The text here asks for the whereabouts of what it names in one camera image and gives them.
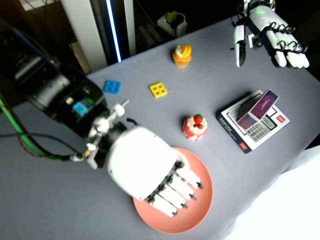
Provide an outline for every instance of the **white box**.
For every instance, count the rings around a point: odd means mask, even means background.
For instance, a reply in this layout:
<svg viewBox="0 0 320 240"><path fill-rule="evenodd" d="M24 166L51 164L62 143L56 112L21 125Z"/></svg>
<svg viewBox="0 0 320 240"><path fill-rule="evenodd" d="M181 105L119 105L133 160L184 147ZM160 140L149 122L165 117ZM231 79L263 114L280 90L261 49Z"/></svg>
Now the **white box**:
<svg viewBox="0 0 320 240"><path fill-rule="evenodd" d="M271 109L267 112L266 117L267 120L271 122L271 124L267 125L263 121L260 121L260 128L266 128L267 133L263 132L261 137L258 137L258 140L254 140L253 137L249 136L249 133L245 131L241 126L237 124L237 120L242 117L248 110L257 102L257 100L262 96L263 92L258 90L251 95L245 97L241 101L236 104L228 107L226 110L223 110L216 118L224 127L224 129L229 133L229 135L233 138L233 140L239 145L239 147L243 150L244 153L249 153L252 150L255 150L261 144L263 144L266 140L268 140L272 135L282 129L285 125L287 125L290 120L284 115L283 112L279 110L275 105L271 107Z"/></svg>

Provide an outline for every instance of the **robotic arm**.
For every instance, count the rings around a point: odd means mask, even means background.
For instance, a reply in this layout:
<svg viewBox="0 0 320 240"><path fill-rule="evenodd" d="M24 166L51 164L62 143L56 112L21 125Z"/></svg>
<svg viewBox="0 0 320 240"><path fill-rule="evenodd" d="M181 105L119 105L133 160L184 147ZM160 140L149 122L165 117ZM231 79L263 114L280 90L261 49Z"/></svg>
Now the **robotic arm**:
<svg viewBox="0 0 320 240"><path fill-rule="evenodd" d="M57 66L26 34L0 22L0 73L17 91L50 118L87 140L83 154L93 169L106 169L130 196L173 217L187 208L201 179L185 156L142 126L127 129L115 119L125 114L128 100L111 110L103 92L72 67Z"/></svg>
<svg viewBox="0 0 320 240"><path fill-rule="evenodd" d="M245 26L261 38L277 67L309 67L305 55L308 47L299 43L292 35L295 28L275 13L274 0L243 0L240 8L244 18L236 23L233 36L237 67L240 67L246 58Z"/></svg>

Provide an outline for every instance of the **yellow block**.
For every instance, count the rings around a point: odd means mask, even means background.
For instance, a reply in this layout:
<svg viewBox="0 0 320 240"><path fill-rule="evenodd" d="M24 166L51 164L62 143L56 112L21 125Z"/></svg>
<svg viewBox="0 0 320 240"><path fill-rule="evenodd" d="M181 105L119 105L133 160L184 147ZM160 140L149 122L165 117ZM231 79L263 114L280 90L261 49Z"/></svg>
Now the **yellow block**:
<svg viewBox="0 0 320 240"><path fill-rule="evenodd" d="M165 85L162 82L157 82L149 86L153 96L157 98L161 98L168 94L168 91Z"/></svg>

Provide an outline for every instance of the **green cable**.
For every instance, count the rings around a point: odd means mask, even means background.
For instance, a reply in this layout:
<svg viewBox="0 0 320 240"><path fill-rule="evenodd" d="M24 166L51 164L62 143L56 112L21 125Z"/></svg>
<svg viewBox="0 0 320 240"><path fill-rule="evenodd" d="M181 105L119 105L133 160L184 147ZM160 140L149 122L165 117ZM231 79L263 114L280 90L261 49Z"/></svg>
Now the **green cable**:
<svg viewBox="0 0 320 240"><path fill-rule="evenodd" d="M5 114L5 116L8 118L9 122L11 123L12 127L15 129L15 131L17 133L23 133L23 130L21 129L21 127L19 126L19 124L16 122L16 120L12 117L11 113L4 107L5 103L3 102L3 100L0 97L0 108L2 109L3 113ZM41 150L39 150L30 140L27 136L21 136L21 139L23 140L23 142L25 143L25 145L31 150L33 151L35 154L39 155L39 156L45 156L46 154L44 152L42 152ZM48 159L52 159L52 160L61 160L59 157L56 156L50 156L48 157Z"/></svg>

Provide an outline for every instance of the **red logo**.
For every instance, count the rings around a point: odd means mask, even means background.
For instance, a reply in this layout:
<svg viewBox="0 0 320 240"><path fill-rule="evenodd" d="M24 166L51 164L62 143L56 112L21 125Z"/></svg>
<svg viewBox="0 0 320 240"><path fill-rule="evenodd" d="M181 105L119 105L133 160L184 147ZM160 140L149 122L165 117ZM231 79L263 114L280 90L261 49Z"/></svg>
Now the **red logo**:
<svg viewBox="0 0 320 240"><path fill-rule="evenodd" d="M243 151L245 151L245 150L248 149L248 146L247 146L244 142L240 142L240 143L239 143L239 146L240 146L240 148L241 148Z"/></svg>
<svg viewBox="0 0 320 240"><path fill-rule="evenodd" d="M276 119L278 119L280 123L283 123L285 121L285 118L281 115L277 116Z"/></svg>

